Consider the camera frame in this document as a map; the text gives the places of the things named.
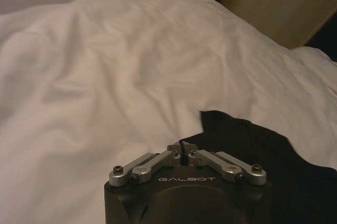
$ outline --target white bed sheet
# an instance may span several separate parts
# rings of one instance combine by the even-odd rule
[[[1,223],[104,223],[111,167],[222,110],[337,167],[337,67],[214,0],[76,0],[0,17]]]

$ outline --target logo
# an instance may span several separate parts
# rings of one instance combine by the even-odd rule
[[[215,178],[159,178],[158,181],[169,182],[169,181],[213,181]]]

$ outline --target metal linkage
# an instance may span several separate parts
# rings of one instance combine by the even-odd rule
[[[221,151],[215,153],[216,157],[229,162],[230,164],[237,165],[243,170],[244,178],[251,184],[261,186],[267,181],[267,173],[260,165],[248,165],[245,162],[232,157],[231,155]]]
[[[132,169],[131,181],[142,184],[151,180],[152,175],[164,166],[174,167],[180,165],[180,155],[176,151],[166,150],[147,163]]]
[[[188,157],[189,165],[210,166],[220,173],[224,180],[239,184],[243,183],[243,173],[239,166],[229,164],[204,149],[194,150],[189,153]]]
[[[145,162],[155,157],[155,154],[146,153],[126,166],[115,166],[109,173],[109,184],[111,186],[123,186],[130,179],[132,169],[138,165],[142,165]]]
[[[182,141],[183,147],[184,147],[184,152],[187,155],[190,153],[192,150],[198,150],[198,146],[196,144],[190,144],[187,141]],[[179,142],[176,142],[175,144],[171,144],[167,146],[167,150],[170,151],[177,151],[179,155],[182,154],[182,149],[179,144]]]

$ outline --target wall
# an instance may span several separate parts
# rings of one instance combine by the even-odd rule
[[[222,0],[222,3],[288,48],[304,45],[337,11],[337,0]]]

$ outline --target black cloth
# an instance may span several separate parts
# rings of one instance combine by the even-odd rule
[[[301,158],[286,137],[220,111],[201,112],[204,133],[185,138],[260,164],[273,184],[272,223],[337,223],[337,172]]]

